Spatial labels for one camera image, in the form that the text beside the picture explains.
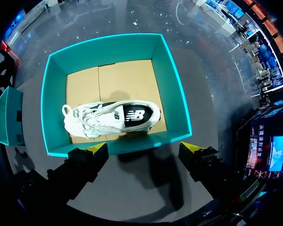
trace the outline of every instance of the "shoebox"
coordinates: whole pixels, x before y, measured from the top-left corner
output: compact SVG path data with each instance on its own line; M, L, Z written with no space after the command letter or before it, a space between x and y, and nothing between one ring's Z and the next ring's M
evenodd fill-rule
M161 120L148 133L75 137L62 106L140 99L156 103ZM191 121L172 55L161 34L134 33L83 41L50 54L41 93L46 151L67 157L74 148L107 142L110 155L145 150L191 136Z

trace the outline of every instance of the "white sneaker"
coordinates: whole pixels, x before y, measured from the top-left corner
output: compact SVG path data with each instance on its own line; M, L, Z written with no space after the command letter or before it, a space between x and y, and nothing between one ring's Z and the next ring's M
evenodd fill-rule
M124 100L101 101L71 109L63 105L65 129L77 137L97 138L100 135L149 131L160 120L160 109L152 102Z

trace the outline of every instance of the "cardboard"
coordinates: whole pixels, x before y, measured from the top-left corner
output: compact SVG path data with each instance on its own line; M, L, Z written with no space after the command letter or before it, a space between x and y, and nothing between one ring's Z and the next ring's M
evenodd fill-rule
M148 134L166 131L166 121L151 60L126 61L89 68L67 76L67 104L72 108L101 100L104 103L137 99L151 101L160 108L161 119ZM102 135L87 140L70 135L72 143L89 143L125 137L145 136L146 132Z
M72 109L79 105L100 101L99 69L88 68L67 75L66 104ZM99 138L83 138L70 135L73 144L106 141L105 136Z

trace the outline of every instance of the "new balance logo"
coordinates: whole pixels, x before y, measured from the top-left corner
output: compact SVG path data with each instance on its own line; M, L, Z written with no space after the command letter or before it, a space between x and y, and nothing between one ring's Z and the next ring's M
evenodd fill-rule
M114 111L114 118L119 119L119 112L118 111Z
M144 110L136 110L136 111L129 111L126 115L126 121L140 121L143 119L143 115L145 114Z

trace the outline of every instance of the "teal box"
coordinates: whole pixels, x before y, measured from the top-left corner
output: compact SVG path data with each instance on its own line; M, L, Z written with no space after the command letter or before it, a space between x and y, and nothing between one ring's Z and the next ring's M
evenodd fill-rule
M67 157L74 148L100 142L72 144L64 128L67 75L87 68L124 61L151 59L167 131L107 141L110 155L158 147L192 135L183 87L174 60L161 34L133 33L105 36L63 48L48 57L41 93L41 122L47 154Z
M22 130L23 92L10 86L0 96L0 143L24 145Z

